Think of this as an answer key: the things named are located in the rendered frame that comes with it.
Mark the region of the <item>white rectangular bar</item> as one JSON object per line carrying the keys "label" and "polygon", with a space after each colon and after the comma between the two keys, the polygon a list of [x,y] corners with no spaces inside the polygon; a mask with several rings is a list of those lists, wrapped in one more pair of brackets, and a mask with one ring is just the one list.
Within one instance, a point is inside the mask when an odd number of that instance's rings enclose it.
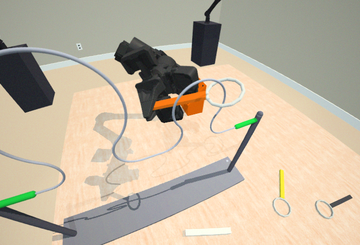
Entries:
{"label": "white rectangular bar", "polygon": [[231,228],[185,229],[186,236],[231,234]]}

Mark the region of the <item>white loop with orange handle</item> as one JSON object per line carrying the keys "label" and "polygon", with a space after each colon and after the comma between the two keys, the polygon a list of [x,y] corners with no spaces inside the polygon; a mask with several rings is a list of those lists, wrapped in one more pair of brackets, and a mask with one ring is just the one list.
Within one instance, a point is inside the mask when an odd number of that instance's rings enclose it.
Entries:
{"label": "white loop with orange handle", "polygon": [[[242,82],[240,82],[237,79],[233,79],[233,78],[222,78],[222,79],[218,79],[218,81],[220,82],[225,82],[225,81],[231,81],[231,82],[236,82],[237,84],[239,84],[240,88],[241,88],[241,94],[239,95],[239,97],[232,101],[231,103],[227,103],[227,104],[220,104],[220,103],[216,103],[213,102],[210,98],[209,98],[209,91],[211,90],[211,88],[217,84],[217,82],[213,82],[211,83],[208,88],[206,89],[206,91],[204,92],[197,92],[197,93],[192,93],[192,94],[187,94],[187,95],[183,95],[181,96],[181,98],[179,99],[179,101],[177,102],[177,105],[182,105],[182,104],[187,104],[187,103],[193,103],[193,102],[198,102],[198,101],[203,101],[203,100],[207,100],[212,106],[215,107],[219,107],[219,108],[224,108],[224,107],[231,107],[234,106],[235,104],[237,104],[239,101],[242,100],[244,94],[245,94],[245,87],[244,84]],[[170,98],[170,99],[166,99],[166,100],[161,100],[161,101],[157,101],[154,105],[153,110],[157,110],[157,109],[162,109],[162,108],[167,108],[167,107],[172,107],[174,105],[175,100],[177,99],[177,97],[174,98]]]}

